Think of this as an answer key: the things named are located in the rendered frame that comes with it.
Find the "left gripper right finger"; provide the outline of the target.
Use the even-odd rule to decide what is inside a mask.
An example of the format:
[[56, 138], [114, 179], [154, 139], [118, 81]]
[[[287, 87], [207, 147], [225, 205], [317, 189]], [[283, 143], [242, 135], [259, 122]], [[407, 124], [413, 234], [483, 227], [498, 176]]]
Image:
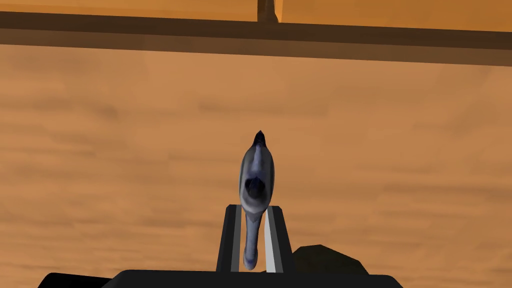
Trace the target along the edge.
[[265, 212], [265, 266], [268, 273], [295, 273], [296, 265], [283, 210], [271, 205]]

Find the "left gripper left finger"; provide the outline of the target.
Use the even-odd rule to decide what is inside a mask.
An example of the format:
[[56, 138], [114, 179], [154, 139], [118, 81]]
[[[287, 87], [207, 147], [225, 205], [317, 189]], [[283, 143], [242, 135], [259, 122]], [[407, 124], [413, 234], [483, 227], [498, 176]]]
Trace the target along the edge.
[[216, 272], [239, 271], [241, 220], [241, 205], [228, 205], [223, 218], [223, 228], [216, 262]]

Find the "grey metal spoon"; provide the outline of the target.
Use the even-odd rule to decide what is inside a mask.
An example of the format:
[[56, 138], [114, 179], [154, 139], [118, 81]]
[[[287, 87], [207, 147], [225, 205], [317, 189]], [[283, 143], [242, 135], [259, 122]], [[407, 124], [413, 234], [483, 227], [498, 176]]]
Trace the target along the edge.
[[246, 223], [243, 265], [250, 271], [258, 261], [259, 229], [273, 196], [274, 183], [274, 160], [260, 130], [245, 152], [239, 171], [239, 199]]

